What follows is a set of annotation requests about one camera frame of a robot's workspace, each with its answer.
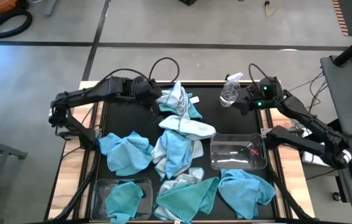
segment vacuum hose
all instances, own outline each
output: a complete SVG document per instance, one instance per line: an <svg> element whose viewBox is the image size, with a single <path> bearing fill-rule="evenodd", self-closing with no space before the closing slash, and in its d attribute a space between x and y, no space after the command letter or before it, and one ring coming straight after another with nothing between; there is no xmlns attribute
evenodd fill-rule
<svg viewBox="0 0 352 224"><path fill-rule="evenodd" d="M15 16L26 16L27 19L18 28L0 33L0 38L12 37L14 35L20 34L21 32L24 32L26 29L28 29L29 26L31 26L31 24L32 24L31 13L26 10L22 10L22 9L12 10L8 13L1 14L0 15L0 25L2 25L8 19L13 18Z"/></svg>

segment transparent tray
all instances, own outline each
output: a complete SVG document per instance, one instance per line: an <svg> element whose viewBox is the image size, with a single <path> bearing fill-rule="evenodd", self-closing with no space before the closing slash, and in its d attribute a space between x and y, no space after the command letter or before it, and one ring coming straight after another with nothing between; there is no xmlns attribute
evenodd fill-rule
<svg viewBox="0 0 352 224"><path fill-rule="evenodd" d="M211 166L214 169L263 169L266 148L260 134L219 134L211 137Z"/></svg>
<svg viewBox="0 0 352 224"><path fill-rule="evenodd" d="M148 178L141 179L100 179L95 183L93 189L90 218L94 221L108 222L106 212L106 198L115 186L133 181L143 190L143 198L137 208L135 220L147 220L152 212L152 183Z"/></svg>

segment gray floor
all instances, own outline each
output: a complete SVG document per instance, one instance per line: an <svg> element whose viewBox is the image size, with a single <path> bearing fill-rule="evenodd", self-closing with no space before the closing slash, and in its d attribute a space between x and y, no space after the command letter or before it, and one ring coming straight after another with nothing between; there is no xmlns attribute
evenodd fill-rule
<svg viewBox="0 0 352 224"><path fill-rule="evenodd" d="M46 1L31 5L34 23L24 33L4 40L92 42L105 0L58 0L52 17L44 16ZM285 0L271 18L263 1L198 0L187 7L177 0L112 0L100 42L347 46L352 37L341 34L331 0ZM22 18L1 28L9 30ZM43 219L64 142L47 122L50 101L58 92L75 90L85 69L90 47L0 46L0 143L28 151L25 161L9 160L0 180L0 220L5 223ZM291 89L320 72L320 58L339 52L289 50L215 50L99 47L89 80L131 67L148 73L160 57L180 64L180 80L222 80L243 72L254 62ZM171 63L160 63L157 80L175 74ZM119 76L130 76L119 73ZM254 72L255 79L261 79ZM323 78L313 84L321 85ZM312 99L308 85L293 91L305 105ZM330 94L320 95L313 109L322 120L336 118ZM337 190L331 177L308 183L316 216L352 222L349 204L331 201Z"/></svg>

